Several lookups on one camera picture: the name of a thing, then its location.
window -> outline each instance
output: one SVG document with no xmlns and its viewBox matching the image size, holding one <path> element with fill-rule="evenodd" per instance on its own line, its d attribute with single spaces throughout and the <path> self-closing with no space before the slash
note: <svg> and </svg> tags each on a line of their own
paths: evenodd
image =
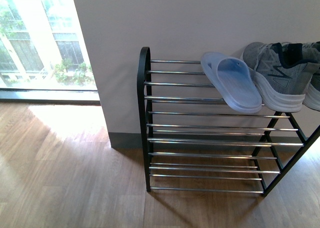
<svg viewBox="0 0 320 228">
<path fill-rule="evenodd" d="M 73 0 L 0 0 L 1 87 L 96 90 Z"/>
</svg>

green plant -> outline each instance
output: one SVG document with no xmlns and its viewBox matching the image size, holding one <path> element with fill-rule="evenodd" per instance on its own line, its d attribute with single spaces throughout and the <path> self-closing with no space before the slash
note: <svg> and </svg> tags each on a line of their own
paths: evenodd
<svg viewBox="0 0 320 228">
<path fill-rule="evenodd" d="M 71 59 L 63 59 L 60 64 L 54 68 L 54 76 L 58 83 L 64 85 L 86 86 L 95 83 L 92 68 L 86 63 L 81 63 L 78 67 L 71 71 L 73 64 Z"/>
</svg>

window sill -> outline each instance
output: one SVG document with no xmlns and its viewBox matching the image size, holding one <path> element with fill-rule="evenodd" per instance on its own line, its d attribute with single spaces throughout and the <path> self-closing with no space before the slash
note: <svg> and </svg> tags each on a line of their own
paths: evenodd
<svg viewBox="0 0 320 228">
<path fill-rule="evenodd" d="M 56 103 L 78 105 L 100 105 L 97 91 L 65 90 L 0 90 L 0 102 Z"/>
</svg>

gray baseboard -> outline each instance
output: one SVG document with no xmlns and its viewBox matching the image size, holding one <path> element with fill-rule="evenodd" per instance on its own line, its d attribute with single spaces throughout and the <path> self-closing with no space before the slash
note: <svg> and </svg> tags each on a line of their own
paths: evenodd
<svg viewBox="0 0 320 228">
<path fill-rule="evenodd" d="M 155 137 L 166 137 L 166 138 L 185 138 L 185 139 L 200 139 L 200 140 L 228 140 L 228 141 L 253 141 L 256 142 L 260 137 L 239 137 L 239 136 L 208 136 L 208 135 L 162 135 L 156 134 Z M 109 138 L 111 142 L 111 147 L 117 148 L 142 148 L 141 134 L 140 133 L 117 133 L 109 132 Z M 289 143 L 301 143 L 298 137 L 272 137 L 273 142 L 289 142 Z M 170 144 L 170 148 L 180 149 L 199 149 L 199 145 L 187 145 L 187 144 Z M 155 144 L 155 148 L 168 148 L 168 144 Z M 212 149 L 212 146 L 201 146 L 201 149 Z M 244 147 L 215 147 L 217 150 L 244 150 Z M 296 152 L 299 147 L 277 147 L 277 151 L 288 151 Z"/>
<path fill-rule="evenodd" d="M 142 148 L 140 133 L 109 132 L 111 147 L 117 148 Z"/>
</svg>

sneaker logo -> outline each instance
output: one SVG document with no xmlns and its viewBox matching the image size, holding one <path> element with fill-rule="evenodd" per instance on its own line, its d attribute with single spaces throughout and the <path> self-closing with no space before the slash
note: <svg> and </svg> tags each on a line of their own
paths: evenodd
<svg viewBox="0 0 320 228">
<path fill-rule="evenodd" d="M 273 81 L 276 82 L 277 84 L 279 84 L 281 87 L 287 88 L 288 84 L 290 82 L 290 79 L 292 79 L 291 77 L 289 77 L 288 75 L 286 75 L 284 72 L 282 72 L 280 69 L 278 69 L 279 67 L 282 66 L 273 66 L 273 69 L 278 71 L 281 75 L 275 75 L 275 74 L 268 74 L 268 76 L 270 77 L 274 77 Z"/>
</svg>

